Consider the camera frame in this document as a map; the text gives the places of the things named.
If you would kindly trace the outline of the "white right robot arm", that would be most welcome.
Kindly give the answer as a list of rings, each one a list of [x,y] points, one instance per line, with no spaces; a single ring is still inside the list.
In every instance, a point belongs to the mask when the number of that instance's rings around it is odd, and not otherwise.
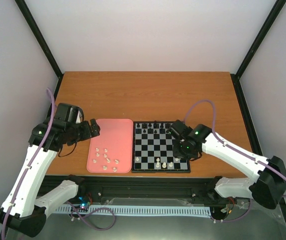
[[[197,160],[203,154],[214,156],[242,172],[244,178],[219,177],[214,194],[222,197],[253,199],[266,209],[275,209],[286,191],[284,161],[249,152],[203,124],[191,128],[175,121],[167,131],[173,138],[173,155],[178,159]]]

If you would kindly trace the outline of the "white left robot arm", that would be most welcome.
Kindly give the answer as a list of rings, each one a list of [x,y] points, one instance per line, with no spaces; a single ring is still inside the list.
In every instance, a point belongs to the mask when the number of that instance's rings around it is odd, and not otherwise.
[[[37,236],[47,218],[65,202],[86,198],[87,188],[82,177],[69,175],[57,187],[38,197],[45,174],[63,146],[98,137],[100,127],[93,118],[84,119],[83,110],[60,103],[42,123],[33,128],[23,166],[15,184],[0,206],[2,227],[16,230],[28,237]]]

